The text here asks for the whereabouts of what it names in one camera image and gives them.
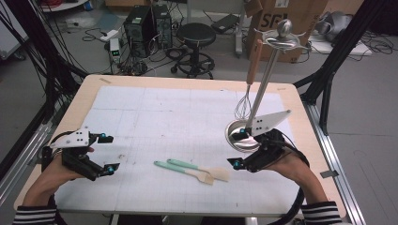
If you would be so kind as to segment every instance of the whisk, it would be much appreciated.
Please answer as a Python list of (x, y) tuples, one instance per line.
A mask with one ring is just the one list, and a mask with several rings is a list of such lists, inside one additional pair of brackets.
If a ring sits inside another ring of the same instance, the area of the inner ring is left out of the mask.
[(250, 87), (254, 82), (255, 74), (258, 69), (258, 62), (260, 61), (261, 57), (261, 50), (263, 49), (263, 41), (261, 39), (257, 39), (255, 46), (255, 55), (253, 60), (249, 66), (249, 72), (246, 78), (246, 84), (248, 84), (246, 88), (245, 96), (237, 103), (237, 107), (235, 108), (235, 118), (237, 120), (244, 120), (249, 117), (252, 111), (252, 104), (249, 100), (249, 91)]

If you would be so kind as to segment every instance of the spatula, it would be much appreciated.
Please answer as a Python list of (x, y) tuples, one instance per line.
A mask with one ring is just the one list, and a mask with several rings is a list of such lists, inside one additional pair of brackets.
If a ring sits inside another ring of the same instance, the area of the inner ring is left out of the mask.
[(222, 167), (212, 167), (212, 168), (207, 168), (207, 167), (202, 167), (202, 166), (196, 166), (193, 164), (190, 164), (189, 162), (184, 162), (176, 159), (169, 158), (167, 159), (168, 163), (180, 166), (180, 167), (185, 167), (185, 168), (190, 168), (198, 171), (204, 171), (209, 173), (212, 177), (215, 179), (223, 180), (223, 181), (229, 181), (229, 172)]
[(196, 176), (196, 178), (198, 178), (199, 181), (206, 183), (208, 185), (213, 185), (214, 182), (214, 178), (208, 174), (207, 172), (200, 172), (200, 171), (193, 171), (193, 170), (186, 170), (182, 167), (176, 166), (176, 165), (172, 165), (170, 163), (166, 163), (166, 162), (162, 162), (162, 161), (154, 161), (153, 162), (155, 165), (172, 170), (172, 171), (176, 171), (176, 172), (180, 172), (180, 173), (185, 173), (188, 175), (192, 175), (192, 176)]

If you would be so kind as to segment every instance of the person's arm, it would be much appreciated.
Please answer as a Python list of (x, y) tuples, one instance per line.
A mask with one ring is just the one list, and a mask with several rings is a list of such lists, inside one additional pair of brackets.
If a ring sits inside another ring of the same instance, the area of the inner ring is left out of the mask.
[(336, 202), (329, 202), (328, 197), (310, 168), (294, 153), (282, 157), (266, 167), (293, 180), (304, 192), (307, 205), (301, 206), (306, 224), (341, 223)]
[(12, 224), (54, 224), (56, 205), (48, 205), (50, 197), (69, 180), (81, 177), (62, 165), (62, 156), (55, 156), (26, 192)]

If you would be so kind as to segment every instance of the cardboard box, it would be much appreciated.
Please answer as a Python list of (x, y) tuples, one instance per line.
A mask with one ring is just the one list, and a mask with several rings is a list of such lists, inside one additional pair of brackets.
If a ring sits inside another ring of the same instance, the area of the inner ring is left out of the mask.
[(105, 0), (105, 5), (109, 8), (132, 8), (135, 5), (150, 6), (151, 0)]
[(362, 3), (363, 0), (329, 0), (324, 13), (327, 11), (342, 11), (345, 14), (355, 15)]
[[(254, 31), (276, 30), (277, 24), (283, 19), (289, 19), (293, 24), (293, 34), (299, 35), (301, 45), (305, 46), (310, 34), (313, 32), (316, 22), (324, 12), (328, 0), (252, 0), (245, 5), (247, 17), (252, 17), (246, 51), (248, 58), (252, 60), (254, 43), (261, 38), (261, 34)], [(268, 61), (272, 49), (268, 45), (263, 46), (261, 61)], [(303, 49), (295, 49), (281, 53), (278, 62), (295, 63), (298, 61)]]

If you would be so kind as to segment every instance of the metal bowl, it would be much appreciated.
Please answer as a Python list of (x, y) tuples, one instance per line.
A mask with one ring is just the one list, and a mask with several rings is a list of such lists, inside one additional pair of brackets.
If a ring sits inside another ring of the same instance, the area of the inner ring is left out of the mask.
[(236, 141), (232, 134), (239, 133), (242, 128), (246, 127), (247, 120), (232, 121), (225, 129), (225, 138), (228, 143), (239, 152), (251, 153), (255, 152), (260, 145), (252, 136), (247, 139)]

